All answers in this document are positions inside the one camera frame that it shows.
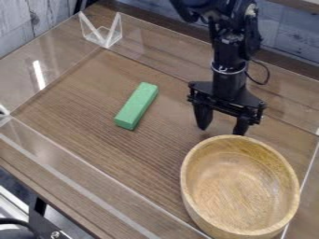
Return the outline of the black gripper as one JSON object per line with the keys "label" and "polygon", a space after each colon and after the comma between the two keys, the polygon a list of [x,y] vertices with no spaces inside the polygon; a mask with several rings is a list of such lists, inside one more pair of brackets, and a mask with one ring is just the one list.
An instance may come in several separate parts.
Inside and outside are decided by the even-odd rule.
{"label": "black gripper", "polygon": [[247,90],[247,67],[212,67],[212,81],[188,83],[188,101],[193,105],[197,128],[205,130],[213,120],[213,111],[236,118],[235,135],[244,135],[249,125],[259,124],[266,103]]}

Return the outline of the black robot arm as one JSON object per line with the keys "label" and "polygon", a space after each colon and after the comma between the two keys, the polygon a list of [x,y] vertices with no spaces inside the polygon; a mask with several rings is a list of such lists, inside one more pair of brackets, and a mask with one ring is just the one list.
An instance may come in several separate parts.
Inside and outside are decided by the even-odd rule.
{"label": "black robot arm", "polygon": [[189,23],[208,25],[215,50],[213,79],[188,83],[197,128],[204,130],[217,111],[236,118],[233,134],[243,135],[261,121],[266,103],[247,89],[248,68],[260,49],[255,0],[169,0]]}

